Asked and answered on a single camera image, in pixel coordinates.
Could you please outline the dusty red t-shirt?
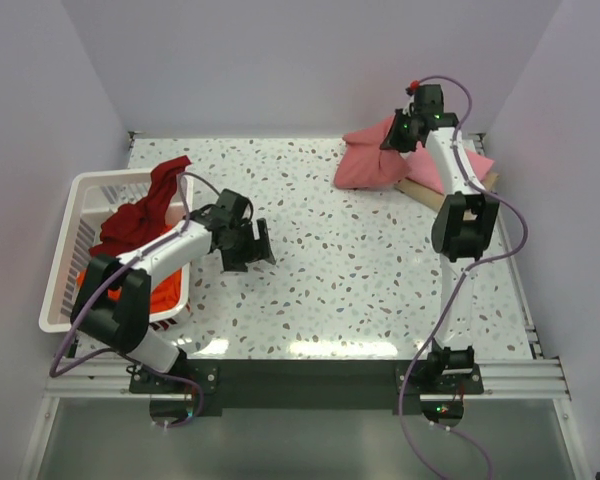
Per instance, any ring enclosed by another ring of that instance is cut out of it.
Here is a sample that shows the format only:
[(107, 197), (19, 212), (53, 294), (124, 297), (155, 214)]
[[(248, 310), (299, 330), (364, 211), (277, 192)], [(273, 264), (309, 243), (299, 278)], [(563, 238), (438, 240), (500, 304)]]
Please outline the dusty red t-shirt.
[(407, 161), (396, 151), (380, 148), (392, 122), (393, 116), (389, 116), (371, 127), (349, 132), (342, 137), (345, 152), (333, 178), (336, 188), (390, 187), (407, 176)]

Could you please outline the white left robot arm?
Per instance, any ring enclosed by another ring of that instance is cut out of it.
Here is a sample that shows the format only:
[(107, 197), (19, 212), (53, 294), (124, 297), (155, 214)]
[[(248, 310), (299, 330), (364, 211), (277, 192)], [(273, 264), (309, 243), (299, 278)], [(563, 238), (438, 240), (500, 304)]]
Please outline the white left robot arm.
[(186, 353), (150, 326), (151, 294), (182, 267), (216, 251), (225, 272), (246, 272), (259, 261), (275, 264), (267, 222), (251, 219), (251, 212), (247, 197), (225, 189), (216, 202), (187, 209), (179, 223), (149, 243), (116, 257), (93, 257), (64, 344), (81, 332), (148, 371), (188, 377)]

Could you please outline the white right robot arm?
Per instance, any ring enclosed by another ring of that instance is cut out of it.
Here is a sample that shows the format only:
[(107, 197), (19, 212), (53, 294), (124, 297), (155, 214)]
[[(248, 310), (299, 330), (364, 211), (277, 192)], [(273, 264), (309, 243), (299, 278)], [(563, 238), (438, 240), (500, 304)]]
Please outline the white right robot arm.
[(406, 92), (410, 101), (395, 111), (380, 148), (408, 158), (424, 147), (444, 194), (430, 234), (442, 274), (440, 318), (403, 375), (405, 383), (423, 385), (474, 369), (472, 269), (491, 243), (499, 202), (486, 194), (471, 166), (461, 120), (445, 109), (442, 86), (414, 81)]

